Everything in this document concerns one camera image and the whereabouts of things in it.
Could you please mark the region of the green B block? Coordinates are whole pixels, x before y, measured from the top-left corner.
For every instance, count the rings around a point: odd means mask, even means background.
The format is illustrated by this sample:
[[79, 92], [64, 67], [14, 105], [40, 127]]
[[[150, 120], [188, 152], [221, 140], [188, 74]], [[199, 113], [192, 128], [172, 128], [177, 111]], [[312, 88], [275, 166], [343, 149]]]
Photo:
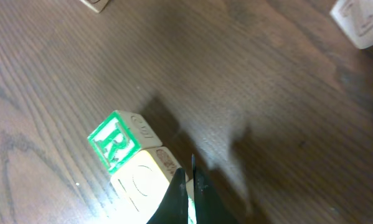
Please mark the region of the green B block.
[[188, 194], [188, 224], [196, 224], [197, 220], [194, 203], [194, 183], [192, 179], [186, 183], [186, 190]]

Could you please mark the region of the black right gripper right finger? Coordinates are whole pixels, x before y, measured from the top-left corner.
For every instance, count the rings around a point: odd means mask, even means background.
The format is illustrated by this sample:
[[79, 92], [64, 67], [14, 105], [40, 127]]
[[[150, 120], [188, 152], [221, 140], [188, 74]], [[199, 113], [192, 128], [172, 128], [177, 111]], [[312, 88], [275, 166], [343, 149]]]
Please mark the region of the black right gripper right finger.
[[197, 223], [235, 224], [237, 219], [226, 208], [209, 176], [196, 164], [192, 155], [194, 204]]

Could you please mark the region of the green R block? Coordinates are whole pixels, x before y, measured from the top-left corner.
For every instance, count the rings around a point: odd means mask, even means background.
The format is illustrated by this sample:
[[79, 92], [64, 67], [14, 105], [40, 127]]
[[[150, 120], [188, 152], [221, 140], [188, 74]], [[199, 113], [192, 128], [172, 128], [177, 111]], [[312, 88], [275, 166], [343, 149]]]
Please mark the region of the green R block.
[[140, 114], [119, 110], [113, 111], [87, 139], [110, 175], [139, 151], [163, 145]]

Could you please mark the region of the yellow O block front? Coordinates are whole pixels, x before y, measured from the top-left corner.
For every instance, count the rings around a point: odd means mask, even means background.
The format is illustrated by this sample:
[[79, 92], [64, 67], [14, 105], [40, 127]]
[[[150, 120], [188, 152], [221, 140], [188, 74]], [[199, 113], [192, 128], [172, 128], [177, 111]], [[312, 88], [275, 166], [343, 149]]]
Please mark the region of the yellow O block front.
[[181, 165], [166, 147], [136, 153], [110, 182], [120, 197], [113, 223], [146, 223], [155, 213]]

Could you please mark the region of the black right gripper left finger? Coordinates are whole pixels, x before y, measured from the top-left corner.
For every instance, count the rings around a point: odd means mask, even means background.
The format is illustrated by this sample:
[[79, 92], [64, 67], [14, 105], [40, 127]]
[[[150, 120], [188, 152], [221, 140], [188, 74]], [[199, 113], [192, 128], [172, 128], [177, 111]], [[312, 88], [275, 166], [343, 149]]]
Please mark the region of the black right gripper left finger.
[[188, 224], [186, 173], [176, 169], [158, 209], [147, 224]]

